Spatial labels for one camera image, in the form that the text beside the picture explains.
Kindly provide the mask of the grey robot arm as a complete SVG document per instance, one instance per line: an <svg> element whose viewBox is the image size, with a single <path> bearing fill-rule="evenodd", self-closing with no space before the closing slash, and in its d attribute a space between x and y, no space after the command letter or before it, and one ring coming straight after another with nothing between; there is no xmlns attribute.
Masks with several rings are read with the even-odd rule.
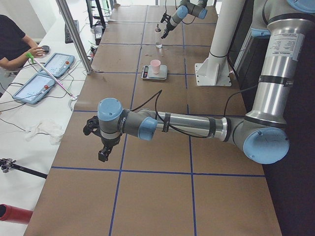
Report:
<svg viewBox="0 0 315 236"><path fill-rule="evenodd" d="M151 140L154 132L177 131L190 137L216 138L237 146L247 158L272 164L283 159L290 147L285 133L284 110L306 34L315 26L312 0L256 0L253 4L251 35L267 38L268 47L257 84L252 110L243 118L212 118L209 109L219 101L193 104L189 115L157 110L126 109L115 98L100 101L97 115L83 128L85 135L101 138L100 161L107 161L123 134Z"/></svg>
<svg viewBox="0 0 315 236"><path fill-rule="evenodd" d="M207 2L207 0L199 0L197 4L193 4L189 0L182 0L172 16L168 15L166 10L160 21L161 23L166 22L166 28L161 39L166 38L169 32L174 30L187 15L204 19L207 14Z"/></svg>

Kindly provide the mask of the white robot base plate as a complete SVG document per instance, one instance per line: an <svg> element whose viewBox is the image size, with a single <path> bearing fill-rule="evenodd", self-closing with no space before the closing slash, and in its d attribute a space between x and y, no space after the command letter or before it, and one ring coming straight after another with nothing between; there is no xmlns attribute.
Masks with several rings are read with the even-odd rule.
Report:
<svg viewBox="0 0 315 236"><path fill-rule="evenodd" d="M224 0L221 4L208 57L195 64L198 86L231 86L228 54L245 0Z"/></svg>

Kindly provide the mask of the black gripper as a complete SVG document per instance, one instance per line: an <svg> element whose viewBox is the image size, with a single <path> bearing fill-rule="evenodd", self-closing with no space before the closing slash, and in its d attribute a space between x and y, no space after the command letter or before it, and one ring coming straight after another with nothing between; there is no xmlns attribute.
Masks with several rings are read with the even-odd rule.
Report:
<svg viewBox="0 0 315 236"><path fill-rule="evenodd" d="M168 36L169 32L175 28L174 21L172 16L164 13L160 22L166 23L166 28L164 29L163 35L161 36L161 39L165 39Z"/></svg>
<svg viewBox="0 0 315 236"><path fill-rule="evenodd" d="M91 133L101 138L103 148L98 152L99 161L108 161L108 156L111 153L113 147L120 142L121 133L106 133L101 130L99 119L97 116L93 116L88 119L86 125L83 127L84 135L88 136Z"/></svg>

